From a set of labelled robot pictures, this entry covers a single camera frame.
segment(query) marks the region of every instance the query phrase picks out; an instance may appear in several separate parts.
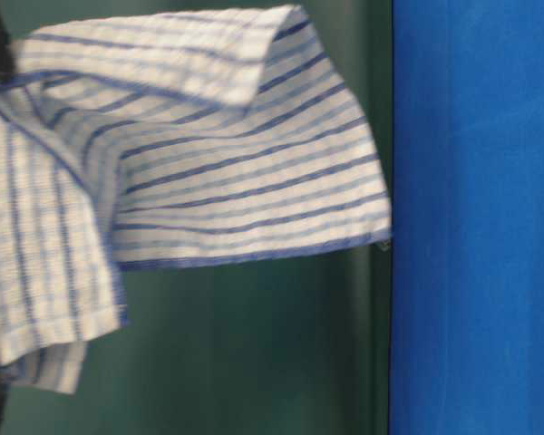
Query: towel fold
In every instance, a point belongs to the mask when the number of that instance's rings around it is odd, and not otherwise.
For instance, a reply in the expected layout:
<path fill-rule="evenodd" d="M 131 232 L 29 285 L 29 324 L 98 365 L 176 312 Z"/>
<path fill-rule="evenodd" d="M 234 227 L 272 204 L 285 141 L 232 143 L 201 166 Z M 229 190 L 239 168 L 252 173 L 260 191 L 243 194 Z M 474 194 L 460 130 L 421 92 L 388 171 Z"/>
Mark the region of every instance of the towel fold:
<path fill-rule="evenodd" d="M 0 368 L 73 392 L 120 270 L 385 240 L 369 126 L 298 6 L 45 27 L 0 84 Z"/>

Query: blue backdrop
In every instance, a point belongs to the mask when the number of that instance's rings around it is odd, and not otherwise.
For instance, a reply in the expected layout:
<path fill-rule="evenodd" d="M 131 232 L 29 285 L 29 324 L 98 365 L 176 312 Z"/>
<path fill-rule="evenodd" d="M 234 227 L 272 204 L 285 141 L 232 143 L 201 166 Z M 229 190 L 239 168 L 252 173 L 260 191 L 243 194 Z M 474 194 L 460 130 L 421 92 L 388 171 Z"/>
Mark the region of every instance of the blue backdrop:
<path fill-rule="evenodd" d="M 544 434 L 544 0 L 397 0 L 392 435 Z"/>

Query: green surface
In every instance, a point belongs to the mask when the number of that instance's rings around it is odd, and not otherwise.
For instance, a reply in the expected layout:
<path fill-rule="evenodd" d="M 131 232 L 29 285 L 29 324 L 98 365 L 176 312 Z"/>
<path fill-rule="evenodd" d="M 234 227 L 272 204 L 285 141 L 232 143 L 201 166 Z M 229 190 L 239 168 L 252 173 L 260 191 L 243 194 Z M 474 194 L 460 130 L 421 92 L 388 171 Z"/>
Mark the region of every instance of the green surface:
<path fill-rule="evenodd" d="M 18 36 L 88 17 L 279 3 L 2 0 L 1 6 Z M 391 2 L 303 5 L 369 114 L 390 180 Z M 127 274 L 131 326 L 93 342 L 74 396 L 15 389 L 1 433 L 385 435 L 390 261 L 389 253 L 363 247 Z"/>

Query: dish towel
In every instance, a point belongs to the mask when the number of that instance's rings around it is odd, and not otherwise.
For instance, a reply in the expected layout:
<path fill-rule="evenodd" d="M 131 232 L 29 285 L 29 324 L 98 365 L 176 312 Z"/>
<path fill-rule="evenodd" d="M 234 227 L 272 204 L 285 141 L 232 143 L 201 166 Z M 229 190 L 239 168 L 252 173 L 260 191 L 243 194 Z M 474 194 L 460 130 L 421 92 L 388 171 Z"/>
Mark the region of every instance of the dish towel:
<path fill-rule="evenodd" d="M 298 6 L 45 27 L 0 84 L 0 370 L 73 392 L 120 270 L 390 236 L 369 126 Z"/>

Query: striped cloth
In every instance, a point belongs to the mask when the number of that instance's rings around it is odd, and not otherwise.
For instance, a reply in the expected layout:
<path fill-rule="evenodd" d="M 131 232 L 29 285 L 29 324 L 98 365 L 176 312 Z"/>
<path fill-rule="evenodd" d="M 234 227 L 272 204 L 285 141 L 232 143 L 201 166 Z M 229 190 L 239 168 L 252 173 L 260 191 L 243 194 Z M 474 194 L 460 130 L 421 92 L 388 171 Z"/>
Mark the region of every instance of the striped cloth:
<path fill-rule="evenodd" d="M 389 237 L 367 121 L 297 6 L 45 27 L 0 85 L 0 367 L 76 388 L 120 270 Z"/>

